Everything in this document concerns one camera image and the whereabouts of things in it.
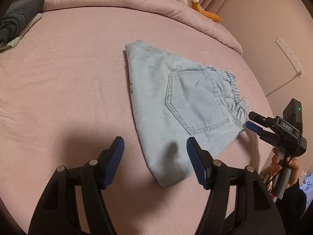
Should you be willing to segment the light blue strawberry pants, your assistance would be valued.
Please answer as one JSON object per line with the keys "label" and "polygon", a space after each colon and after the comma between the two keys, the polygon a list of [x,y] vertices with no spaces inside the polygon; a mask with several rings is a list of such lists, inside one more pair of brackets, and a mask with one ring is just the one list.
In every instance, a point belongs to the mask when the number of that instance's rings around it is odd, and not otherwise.
{"label": "light blue strawberry pants", "polygon": [[193,173],[190,137],[211,156],[245,129],[249,112],[234,74],[138,40],[125,47],[133,115],[148,168],[160,186]]}

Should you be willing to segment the folded light green garment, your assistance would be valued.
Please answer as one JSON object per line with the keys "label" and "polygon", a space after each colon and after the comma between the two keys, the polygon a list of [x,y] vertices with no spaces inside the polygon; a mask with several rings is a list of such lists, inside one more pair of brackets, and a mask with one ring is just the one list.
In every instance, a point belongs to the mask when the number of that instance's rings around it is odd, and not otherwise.
{"label": "folded light green garment", "polygon": [[20,32],[20,34],[11,40],[9,43],[4,45],[3,47],[0,48],[0,51],[2,50],[8,50],[8,49],[13,49],[19,41],[24,37],[24,35],[42,18],[41,13],[37,13],[33,19],[25,26],[25,28]]}

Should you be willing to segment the pink duvet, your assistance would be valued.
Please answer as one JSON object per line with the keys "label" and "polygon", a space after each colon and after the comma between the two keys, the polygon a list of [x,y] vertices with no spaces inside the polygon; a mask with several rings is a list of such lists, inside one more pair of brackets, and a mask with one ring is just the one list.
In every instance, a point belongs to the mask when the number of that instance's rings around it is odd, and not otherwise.
{"label": "pink duvet", "polygon": [[240,43],[222,24],[206,18],[175,0],[45,0],[42,8],[44,11],[53,11],[88,6],[124,7],[159,14],[192,27],[232,48],[240,55],[243,54]]}

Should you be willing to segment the folded dark blue jeans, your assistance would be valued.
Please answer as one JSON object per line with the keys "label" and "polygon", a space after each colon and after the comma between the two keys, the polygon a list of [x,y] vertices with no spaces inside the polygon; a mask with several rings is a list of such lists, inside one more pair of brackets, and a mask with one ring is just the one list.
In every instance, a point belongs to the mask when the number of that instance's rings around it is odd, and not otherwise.
{"label": "folded dark blue jeans", "polygon": [[15,39],[34,16],[41,12],[45,0],[14,0],[1,19],[1,47]]}

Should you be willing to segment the white wall power strip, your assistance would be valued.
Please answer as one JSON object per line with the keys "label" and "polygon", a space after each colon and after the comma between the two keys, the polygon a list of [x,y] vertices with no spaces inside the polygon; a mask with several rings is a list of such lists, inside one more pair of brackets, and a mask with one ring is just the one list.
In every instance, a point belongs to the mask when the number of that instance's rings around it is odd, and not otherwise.
{"label": "white wall power strip", "polygon": [[296,58],[292,50],[288,47],[288,45],[284,42],[282,38],[278,38],[275,43],[279,46],[279,48],[282,50],[282,52],[285,54],[289,62],[292,64],[294,70],[297,73],[297,76],[301,78],[305,74],[304,69],[302,68],[302,65],[300,61]]}

